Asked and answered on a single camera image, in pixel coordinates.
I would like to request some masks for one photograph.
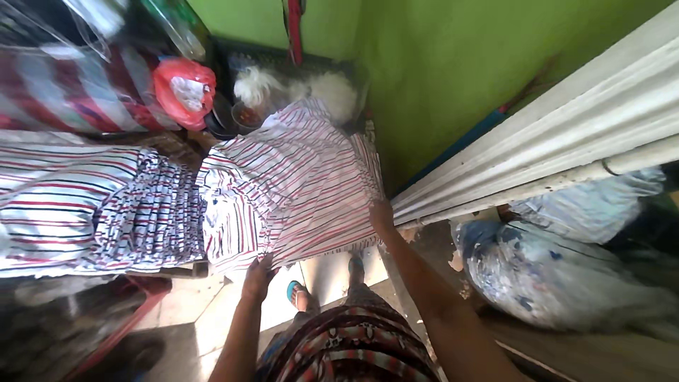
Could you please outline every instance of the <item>human arm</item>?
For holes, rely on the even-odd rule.
[[[370,215],[422,316],[446,377],[450,381],[525,382],[469,304],[396,231],[391,206],[375,202]]]
[[[255,259],[248,268],[229,334],[208,382],[253,380],[261,304],[266,298],[269,282],[278,272],[278,269],[271,270],[272,259],[272,255],[265,256],[261,262]]]

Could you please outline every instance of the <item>flip-flop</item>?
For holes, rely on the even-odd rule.
[[[354,263],[354,266],[359,266],[361,269],[363,269],[363,272],[365,272],[365,268],[363,268],[363,259],[358,257],[358,256],[352,256],[351,259],[349,259],[349,272],[351,272],[351,263]]]
[[[295,292],[295,285],[299,285],[299,290],[304,290],[306,291],[306,288],[304,285],[302,285],[299,281],[292,280],[290,281],[290,284],[288,284],[288,290],[286,295],[288,296],[288,301],[296,308],[297,305],[293,303],[293,293]]]

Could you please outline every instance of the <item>folded striped cloth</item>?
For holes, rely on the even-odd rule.
[[[377,154],[362,136],[334,128],[316,99],[213,147],[196,184],[208,204],[205,250],[221,272],[268,253],[282,266],[379,240],[368,211],[382,197]]]
[[[202,258],[203,205],[191,172],[153,149],[0,143],[0,277]]]

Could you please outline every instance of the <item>wall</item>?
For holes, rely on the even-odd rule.
[[[558,54],[566,77],[670,0],[370,0],[356,34],[388,194]]]
[[[287,48],[281,0],[189,0],[214,35]],[[354,58],[361,0],[308,0],[302,16],[304,51],[319,56]]]

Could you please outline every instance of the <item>plastic bag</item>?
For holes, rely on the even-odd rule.
[[[679,312],[672,292],[641,284],[596,245],[530,224],[479,220],[458,225],[453,239],[477,290],[540,328],[612,331]]]
[[[187,110],[182,101],[175,96],[171,86],[172,79],[175,77],[200,82],[204,85],[200,111]],[[212,70],[188,58],[169,58],[161,61],[153,71],[153,85],[158,102],[172,119],[189,130],[205,128],[203,117],[213,107],[217,85],[215,73]]]
[[[655,166],[509,204],[523,220],[549,232],[604,244],[639,216],[639,197],[661,193],[664,181],[665,174]]]

